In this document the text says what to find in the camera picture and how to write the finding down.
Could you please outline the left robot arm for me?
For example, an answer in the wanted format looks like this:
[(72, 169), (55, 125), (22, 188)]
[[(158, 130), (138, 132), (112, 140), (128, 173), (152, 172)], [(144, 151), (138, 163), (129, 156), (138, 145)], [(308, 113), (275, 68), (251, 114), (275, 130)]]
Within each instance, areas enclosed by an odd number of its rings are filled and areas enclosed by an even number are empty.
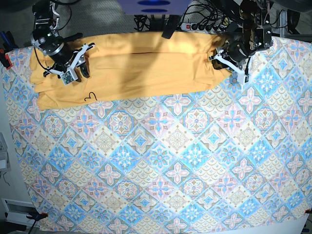
[(252, 57), (258, 51), (273, 45), (270, 25), (270, 4), (266, 0), (213, 0), (213, 5), (235, 24), (226, 27), (223, 45), (215, 48), (209, 57), (216, 70), (230, 69), (237, 74), (236, 82), (249, 81)]

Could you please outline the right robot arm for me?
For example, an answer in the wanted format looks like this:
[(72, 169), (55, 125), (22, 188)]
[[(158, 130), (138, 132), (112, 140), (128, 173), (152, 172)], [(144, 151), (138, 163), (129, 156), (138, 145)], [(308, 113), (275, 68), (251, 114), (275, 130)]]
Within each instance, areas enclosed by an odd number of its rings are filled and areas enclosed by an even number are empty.
[(81, 81), (75, 69), (79, 68), (83, 77), (89, 78), (89, 69), (85, 53), (95, 47), (94, 43), (83, 44), (79, 49), (72, 49), (69, 42), (82, 38), (82, 33), (69, 37), (59, 34), (59, 18), (57, 3), (52, 0), (40, 0), (32, 6), (34, 14), (34, 29), (31, 43), (35, 50), (52, 59), (54, 64), (44, 69), (43, 76), (56, 75), (67, 85), (74, 81)]

